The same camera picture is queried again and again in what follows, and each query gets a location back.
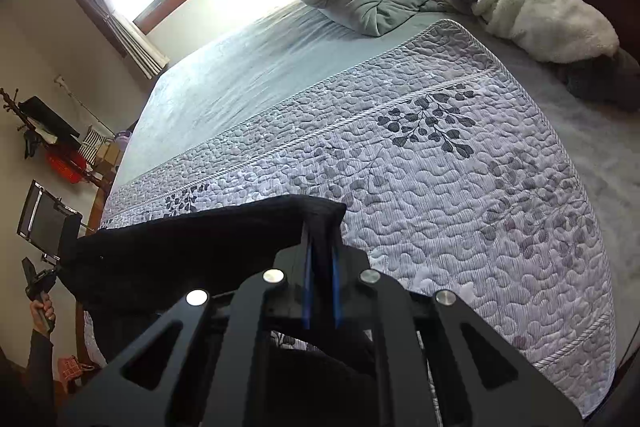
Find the person's arm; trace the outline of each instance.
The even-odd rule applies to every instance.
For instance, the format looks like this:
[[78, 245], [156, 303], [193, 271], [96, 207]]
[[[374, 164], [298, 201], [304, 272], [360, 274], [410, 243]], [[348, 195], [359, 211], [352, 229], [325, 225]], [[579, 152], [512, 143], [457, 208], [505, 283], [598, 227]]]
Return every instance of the person's arm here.
[[27, 363], [26, 387], [31, 399], [38, 404], [42, 412], [54, 418], [53, 371], [51, 368], [53, 344], [49, 340], [49, 331], [43, 323], [38, 309], [44, 311], [50, 321], [55, 321], [53, 304], [46, 293], [42, 294], [42, 303], [32, 301], [30, 304], [33, 317], [33, 331], [31, 333], [31, 350]]

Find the wall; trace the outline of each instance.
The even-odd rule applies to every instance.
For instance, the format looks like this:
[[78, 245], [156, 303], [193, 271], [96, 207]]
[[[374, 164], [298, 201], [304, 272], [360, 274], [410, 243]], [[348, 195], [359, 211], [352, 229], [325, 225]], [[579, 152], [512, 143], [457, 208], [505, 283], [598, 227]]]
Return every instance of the wall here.
[[293, 0], [188, 0], [149, 33], [175, 64], [204, 44]]
[[[13, 94], [20, 89], [17, 100], [37, 94], [62, 118], [81, 131], [82, 118], [74, 104], [52, 79], [57, 71], [27, 40], [8, 12], [0, 5], [0, 86]], [[10, 360], [25, 366], [28, 360], [32, 329], [29, 299], [24, 293], [26, 282], [20, 261], [27, 256], [37, 270], [44, 269], [40, 251], [15, 232], [20, 211], [33, 179], [40, 182], [63, 202], [88, 216], [95, 198], [95, 189], [88, 184], [70, 185], [49, 168], [44, 153], [24, 160], [22, 133], [16, 132], [20, 120], [13, 113], [0, 114], [0, 346]], [[57, 325], [52, 334], [54, 360], [76, 353], [75, 299], [58, 282], [51, 298], [56, 308]]]
[[138, 119], [153, 86], [123, 60], [75, 0], [5, 2], [28, 41], [98, 118], [115, 132]]

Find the white fluffy blanket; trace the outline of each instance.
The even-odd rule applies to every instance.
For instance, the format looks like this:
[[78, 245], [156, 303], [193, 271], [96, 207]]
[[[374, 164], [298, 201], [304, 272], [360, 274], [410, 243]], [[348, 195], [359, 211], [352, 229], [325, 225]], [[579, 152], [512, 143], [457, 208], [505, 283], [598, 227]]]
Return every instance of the white fluffy blanket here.
[[610, 57], [620, 46], [609, 20], [582, 0], [478, 0], [473, 12], [540, 62]]

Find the dark sleeve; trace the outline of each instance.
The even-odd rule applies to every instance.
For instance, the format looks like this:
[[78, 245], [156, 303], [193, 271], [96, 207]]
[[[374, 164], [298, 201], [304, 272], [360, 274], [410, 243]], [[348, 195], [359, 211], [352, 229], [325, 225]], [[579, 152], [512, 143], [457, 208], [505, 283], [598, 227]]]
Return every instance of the dark sleeve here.
[[50, 340], [33, 330], [26, 374], [27, 391], [40, 410], [51, 418], [55, 415], [52, 352], [53, 344]]

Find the quilted bedspread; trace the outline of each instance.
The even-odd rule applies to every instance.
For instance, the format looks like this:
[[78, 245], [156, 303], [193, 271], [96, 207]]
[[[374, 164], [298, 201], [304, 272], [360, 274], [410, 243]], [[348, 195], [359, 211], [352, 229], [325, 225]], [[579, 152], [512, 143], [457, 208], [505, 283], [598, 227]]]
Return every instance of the quilted bedspread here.
[[103, 227], [298, 193], [343, 201], [344, 242], [428, 295], [448, 288], [590, 413], [615, 370], [609, 263], [536, 103], [442, 20], [176, 156]]

